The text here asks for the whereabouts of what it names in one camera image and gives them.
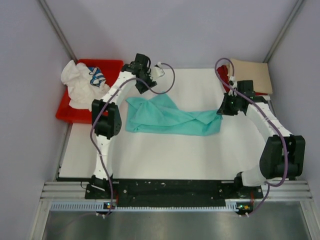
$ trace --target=green towel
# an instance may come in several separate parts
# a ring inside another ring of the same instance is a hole
[[[220,131],[217,110],[181,111],[167,94],[129,97],[125,130],[132,133],[208,136]]]

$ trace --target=red plastic bin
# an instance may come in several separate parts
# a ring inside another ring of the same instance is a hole
[[[121,68],[124,65],[122,60],[109,59],[80,59],[78,63],[84,63],[88,67],[100,68],[106,79],[105,83],[110,87],[117,80]],[[69,106],[69,102],[70,97],[68,89],[66,89],[55,117],[67,123],[91,124],[91,112],[86,109],[74,109]]]

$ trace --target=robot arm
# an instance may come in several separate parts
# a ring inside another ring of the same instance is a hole
[[[113,97],[112,101],[107,105],[105,111],[108,115],[102,115],[94,127],[94,132],[96,134],[96,143],[101,151],[101,156],[104,165],[110,176],[113,174],[112,161],[111,161],[111,150],[113,149],[113,144],[115,142],[115,136],[118,135],[122,127],[122,121],[119,113],[119,107],[122,101],[125,99],[129,90],[135,85],[140,94],[146,92],[148,88],[140,81],[129,81],[121,89],[120,86],[127,80],[132,78],[139,78],[144,80],[144,82],[150,87],[157,85],[155,80],[162,77],[165,73],[158,65],[150,68],[149,57],[143,54],[137,54],[135,60],[130,64],[125,64],[117,78],[116,82],[112,85],[108,93],[102,97],[100,100],[94,100],[92,102],[92,123],[96,120],[100,111],[106,102]],[[100,161],[99,153],[96,156],[96,165],[94,170],[94,178],[101,182],[107,180],[106,172]]]
[[[261,112],[235,92],[224,94],[223,102],[218,114],[234,116],[238,111],[244,114],[255,124],[261,133],[265,147],[259,164],[250,170],[238,173],[236,178],[241,177],[243,186],[260,186],[266,179],[281,178],[284,174],[284,150],[279,134],[270,126],[271,121],[284,137],[288,152],[287,178],[300,176],[303,170],[306,142],[302,136],[295,136],[288,131],[279,120],[272,114],[268,102],[262,96],[256,96],[252,80],[233,82],[233,88],[253,100],[265,113]]]

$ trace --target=white cloth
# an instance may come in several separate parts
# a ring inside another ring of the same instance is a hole
[[[101,99],[110,89],[104,82],[100,86],[90,84],[93,73],[84,63],[77,65],[71,60],[61,73],[61,81],[68,87],[69,106],[74,109],[88,109],[94,99]]]

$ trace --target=white wall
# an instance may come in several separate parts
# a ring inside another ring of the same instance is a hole
[[[281,122],[306,140],[303,176],[320,207],[320,1],[308,0],[269,64]]]
[[[78,58],[263,61],[296,0],[47,0]]]
[[[26,239],[66,125],[55,118],[68,62],[35,0],[0,3],[0,238]]]

